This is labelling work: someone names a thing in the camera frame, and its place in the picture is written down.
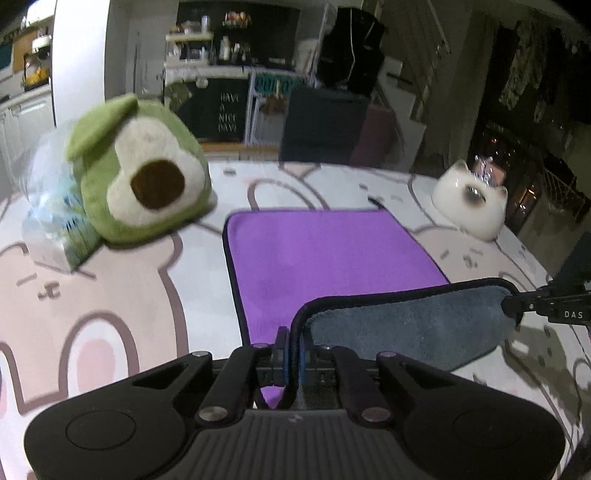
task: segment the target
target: transparent plastic bag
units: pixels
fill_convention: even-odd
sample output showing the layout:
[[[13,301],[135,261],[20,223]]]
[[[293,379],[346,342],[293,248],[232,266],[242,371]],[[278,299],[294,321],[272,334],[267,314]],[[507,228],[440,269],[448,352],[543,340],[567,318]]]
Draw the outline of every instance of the transparent plastic bag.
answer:
[[[22,239],[35,262],[71,271],[100,244],[82,204],[74,164],[64,155],[74,122],[41,137],[9,166],[12,183],[31,204]]]

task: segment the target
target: cat-shaped tissue holder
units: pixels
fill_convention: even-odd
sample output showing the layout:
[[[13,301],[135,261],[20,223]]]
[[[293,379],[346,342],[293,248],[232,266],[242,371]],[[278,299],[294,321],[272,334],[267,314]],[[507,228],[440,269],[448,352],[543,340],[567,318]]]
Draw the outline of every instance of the cat-shaped tissue holder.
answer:
[[[505,223],[507,189],[486,184],[463,160],[443,174],[431,198],[443,216],[480,240],[496,239]]]

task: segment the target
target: avocado plush toy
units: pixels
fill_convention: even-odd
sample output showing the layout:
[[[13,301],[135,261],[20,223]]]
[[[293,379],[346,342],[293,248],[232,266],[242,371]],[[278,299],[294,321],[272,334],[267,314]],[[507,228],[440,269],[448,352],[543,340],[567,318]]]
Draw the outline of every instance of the avocado plush toy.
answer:
[[[207,160],[160,103],[125,95],[91,110],[74,126],[66,157],[88,219],[110,242],[150,239],[207,209]]]

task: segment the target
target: bottle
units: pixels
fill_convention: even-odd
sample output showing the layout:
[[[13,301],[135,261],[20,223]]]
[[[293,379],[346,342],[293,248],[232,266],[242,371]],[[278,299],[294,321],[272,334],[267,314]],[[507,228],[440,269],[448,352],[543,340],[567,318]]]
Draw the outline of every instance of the bottle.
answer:
[[[230,46],[230,39],[225,36],[220,42],[220,54],[219,59],[222,61],[229,61],[230,55],[232,54],[232,47]]]

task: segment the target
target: metal screw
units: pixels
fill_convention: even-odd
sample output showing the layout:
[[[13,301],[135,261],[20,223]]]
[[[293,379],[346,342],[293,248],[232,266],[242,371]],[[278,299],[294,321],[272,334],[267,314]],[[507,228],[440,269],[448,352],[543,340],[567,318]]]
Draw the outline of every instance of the metal screw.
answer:
[[[228,411],[224,407],[205,407],[199,411],[199,418],[205,421],[220,421],[228,416]]]
[[[361,416],[364,420],[370,421],[371,423],[379,423],[380,421],[386,421],[390,418],[391,413],[382,407],[369,407],[361,412]]]

